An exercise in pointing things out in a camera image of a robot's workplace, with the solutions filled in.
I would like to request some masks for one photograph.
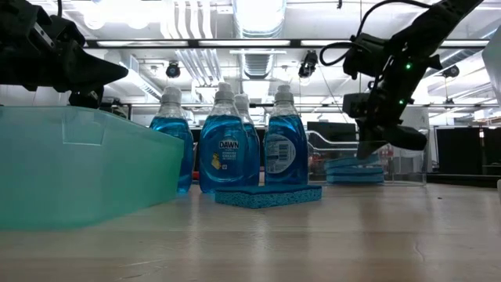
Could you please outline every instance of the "dawn dish soap bottle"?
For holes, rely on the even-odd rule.
[[[245,160],[246,166],[246,185],[259,185],[259,169],[261,168],[261,159],[259,156],[259,137],[254,122],[249,115],[249,97],[246,94],[235,95],[235,105],[240,117],[242,118],[243,127],[247,133],[247,142],[249,143],[248,155]]]
[[[265,183],[308,184],[308,140],[289,85],[281,85],[265,137]]]
[[[165,88],[162,105],[151,121],[150,128],[180,138],[185,142],[178,192],[188,192],[193,175],[193,135],[181,110],[181,90],[176,87]]]
[[[247,134],[228,83],[220,82],[214,107],[200,133],[200,188],[245,185]]]

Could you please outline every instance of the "teal plastic container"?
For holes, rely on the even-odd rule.
[[[183,141],[79,107],[0,107],[0,230],[87,226],[173,199]]]

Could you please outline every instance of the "blue sponge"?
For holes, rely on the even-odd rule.
[[[331,184],[348,184],[348,183],[359,183],[359,184],[369,184],[369,183],[383,183],[384,175],[328,175],[327,182]]]
[[[373,168],[357,168],[357,167],[342,167],[342,168],[330,168],[326,170],[327,175],[375,175],[383,174],[382,167]]]
[[[328,160],[324,164],[325,169],[340,168],[346,166],[368,165],[379,161],[377,154],[371,154],[365,160],[359,160],[356,157],[341,157],[338,159]]]
[[[320,200],[322,187],[312,185],[221,187],[215,189],[215,198],[219,204],[267,208]]]

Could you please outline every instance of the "bottle label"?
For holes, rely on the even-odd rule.
[[[211,165],[217,170],[227,170],[228,163],[236,161],[240,144],[237,139],[226,136],[218,142],[218,150],[212,153]]]
[[[296,157],[296,147],[285,136],[271,134],[266,140],[266,172],[285,171]]]

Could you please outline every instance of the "black cable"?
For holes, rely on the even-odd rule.
[[[57,16],[63,16],[63,0],[57,0]]]
[[[326,66],[326,67],[333,66],[333,65],[335,65],[336,63],[339,63],[342,59],[344,59],[344,58],[346,57],[347,52],[346,52],[345,54],[343,54],[343,56],[341,56],[341,57],[339,57],[339,58],[335,59],[334,61],[327,63],[327,62],[323,59],[323,53],[324,53],[325,51],[327,51],[328,49],[331,49],[331,48],[333,48],[333,47],[335,47],[335,46],[345,46],[346,48],[351,48],[351,47],[353,47],[353,46],[356,46],[356,47],[359,47],[360,49],[362,49],[362,50],[364,50],[364,51],[366,51],[366,52],[371,53],[371,52],[370,52],[370,50],[369,50],[369,49],[367,49],[365,46],[362,46],[362,45],[357,44],[357,43],[354,43],[354,42],[334,42],[334,43],[331,43],[331,44],[329,44],[329,45],[325,45],[325,46],[322,48],[322,50],[320,50],[319,60],[320,60],[320,63],[322,63],[322,65],[324,65],[324,66]]]
[[[377,8],[381,7],[382,5],[386,4],[391,4],[391,3],[404,3],[404,4],[409,4],[409,5],[416,5],[420,8],[430,8],[431,5],[424,4],[418,1],[413,1],[413,0],[385,0],[382,2],[377,3],[376,5],[372,6],[369,11],[365,15],[363,15],[362,22],[360,22],[359,30],[357,31],[357,37],[362,33],[363,25],[366,23],[367,17]]]
[[[391,3],[404,3],[404,4],[409,4],[409,5],[416,5],[420,8],[430,8],[431,5],[428,5],[428,4],[424,4],[424,3],[421,3],[421,2],[418,2],[418,1],[413,1],[413,0],[385,0],[385,1],[382,1],[382,2],[379,2],[377,3],[376,5],[372,6],[368,11],[367,13],[363,16],[362,18],[362,21],[360,22],[360,26],[359,26],[359,30],[357,31],[357,35],[356,37],[358,37],[361,33],[362,33],[362,29],[363,29],[363,26],[364,24],[366,23],[366,20],[367,20],[367,17],[377,8],[381,7],[382,5],[386,5],[386,4],[391,4]],[[366,51],[369,51],[367,48],[365,48],[364,46],[361,46],[361,45],[358,45],[354,42],[335,42],[335,43],[332,43],[332,44],[329,44],[329,45],[326,45],[322,48],[322,50],[320,50],[320,54],[319,54],[319,60],[320,60],[320,63],[322,63],[322,65],[326,66],[326,67],[329,67],[329,66],[333,66],[335,65],[336,63],[339,63],[341,62],[345,57],[346,57],[346,54],[348,52],[346,52],[344,55],[342,55],[341,57],[337,58],[336,60],[332,61],[332,62],[329,62],[327,63],[324,59],[323,59],[323,53],[328,50],[328,49],[331,49],[333,48],[334,46],[339,46],[339,45],[345,45],[347,48],[351,48],[353,46],[357,46],[359,47],[360,49],[363,49],[363,50],[366,50]]]
[[[330,90],[329,83],[327,83],[326,76],[323,75],[322,68],[319,67],[319,70],[320,70],[320,74],[322,74],[322,78],[323,78],[324,82],[326,83],[327,89],[329,89],[329,94],[332,97],[332,100],[334,101],[334,104],[336,105],[337,109],[339,110],[339,113],[343,117],[344,122],[348,123],[348,120],[346,119],[346,117],[343,114],[343,109],[341,107],[339,107],[339,104],[336,101],[336,97],[334,97],[334,94],[332,93],[332,90]]]

